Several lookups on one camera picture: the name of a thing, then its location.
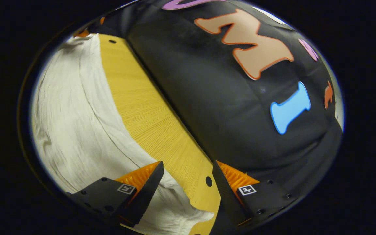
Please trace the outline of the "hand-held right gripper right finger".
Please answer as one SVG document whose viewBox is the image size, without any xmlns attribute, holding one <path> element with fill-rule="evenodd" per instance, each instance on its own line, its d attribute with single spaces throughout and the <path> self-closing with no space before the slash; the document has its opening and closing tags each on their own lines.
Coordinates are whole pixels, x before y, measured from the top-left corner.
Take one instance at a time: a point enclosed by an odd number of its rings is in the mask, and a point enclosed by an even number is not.
<svg viewBox="0 0 376 235">
<path fill-rule="evenodd" d="M 213 162 L 213 177 L 225 211 L 237 227 L 259 226 L 297 201 L 275 180 L 257 180 L 217 160 Z"/>
</svg>

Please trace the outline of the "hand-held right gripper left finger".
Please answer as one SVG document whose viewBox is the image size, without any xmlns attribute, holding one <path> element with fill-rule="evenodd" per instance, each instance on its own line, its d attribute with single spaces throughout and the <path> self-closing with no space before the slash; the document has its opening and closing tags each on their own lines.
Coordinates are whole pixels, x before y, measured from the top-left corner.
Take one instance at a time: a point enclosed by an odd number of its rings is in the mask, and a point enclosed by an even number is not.
<svg viewBox="0 0 376 235">
<path fill-rule="evenodd" d="M 101 177 L 85 188 L 67 192 L 76 205 L 111 225 L 137 225 L 161 182 L 163 162 L 148 164 L 115 180 Z"/>
</svg>

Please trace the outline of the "white jeans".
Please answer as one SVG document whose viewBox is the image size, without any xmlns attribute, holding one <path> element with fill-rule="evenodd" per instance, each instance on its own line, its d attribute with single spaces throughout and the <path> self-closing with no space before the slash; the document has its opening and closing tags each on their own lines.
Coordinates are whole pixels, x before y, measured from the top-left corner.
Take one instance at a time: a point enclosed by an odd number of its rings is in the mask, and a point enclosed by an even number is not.
<svg viewBox="0 0 376 235">
<path fill-rule="evenodd" d="M 212 164 L 125 39 L 64 42 L 38 78 L 30 116 L 39 158 L 63 192 L 161 161 L 163 178 L 134 230 L 211 235 L 220 204 Z"/>
</svg>

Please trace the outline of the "black backdrop cloth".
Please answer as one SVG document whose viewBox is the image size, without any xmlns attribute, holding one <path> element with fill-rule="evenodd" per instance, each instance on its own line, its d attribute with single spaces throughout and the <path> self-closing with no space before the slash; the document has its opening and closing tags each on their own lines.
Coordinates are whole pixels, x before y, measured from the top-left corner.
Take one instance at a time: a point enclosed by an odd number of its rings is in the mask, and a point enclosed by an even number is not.
<svg viewBox="0 0 376 235">
<path fill-rule="evenodd" d="M 336 78 L 300 31 L 240 0 L 134 0 L 88 27 L 127 40 L 212 160 L 304 198 L 343 135 Z"/>
</svg>

